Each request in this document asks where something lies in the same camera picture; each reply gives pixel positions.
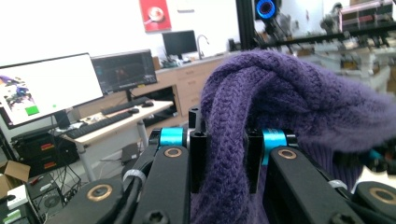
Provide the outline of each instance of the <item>cardboard box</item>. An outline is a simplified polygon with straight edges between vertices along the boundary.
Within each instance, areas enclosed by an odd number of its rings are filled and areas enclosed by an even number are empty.
[[[161,69],[160,59],[159,59],[157,56],[152,57],[152,62],[154,63],[154,69],[155,69],[155,71]]]
[[[14,189],[29,178],[30,166],[15,161],[0,163],[0,198],[7,195],[7,192]]]
[[[390,78],[388,80],[387,91],[396,93],[396,66],[390,68]]]
[[[357,4],[361,4],[361,3],[367,3],[367,2],[373,2],[373,0],[350,0],[349,1],[349,5],[353,6],[353,5],[357,5]]]
[[[311,55],[313,51],[314,51],[313,49],[299,49],[297,50],[297,57]]]

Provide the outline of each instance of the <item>screw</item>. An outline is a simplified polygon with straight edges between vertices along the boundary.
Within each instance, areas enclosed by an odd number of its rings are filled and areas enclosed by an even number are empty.
[[[148,212],[144,217],[144,224],[168,224],[169,218],[164,211],[157,210]]]
[[[337,213],[332,216],[332,224],[355,224],[358,223],[352,216]]]
[[[198,137],[205,136],[205,134],[204,134],[204,133],[201,133],[201,132],[194,133],[194,135],[195,135],[195,136],[198,136]]]

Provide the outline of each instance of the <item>red poster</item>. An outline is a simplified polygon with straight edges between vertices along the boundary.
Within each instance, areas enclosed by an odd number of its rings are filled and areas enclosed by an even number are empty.
[[[172,28],[166,0],[140,0],[140,9],[146,32]]]

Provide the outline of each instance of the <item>purple knitted fabric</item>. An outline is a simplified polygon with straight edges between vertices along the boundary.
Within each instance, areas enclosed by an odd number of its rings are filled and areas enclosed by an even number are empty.
[[[267,50],[245,51],[218,67],[205,84],[201,108],[211,145],[205,182],[191,196],[192,223],[267,223],[266,167],[259,192],[248,193],[246,127],[293,130],[300,148],[350,187],[361,169],[333,165],[332,153],[368,150],[396,134],[396,104],[390,97]]]

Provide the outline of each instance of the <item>computer monitor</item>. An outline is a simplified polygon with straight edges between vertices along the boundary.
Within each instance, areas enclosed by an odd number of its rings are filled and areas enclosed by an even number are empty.
[[[157,83],[150,49],[92,57],[103,94]]]
[[[166,54],[177,55],[182,60],[182,54],[198,51],[193,30],[163,33],[163,44]]]
[[[63,129],[66,109],[103,97],[88,53],[2,66],[0,94],[9,129],[51,115]]]

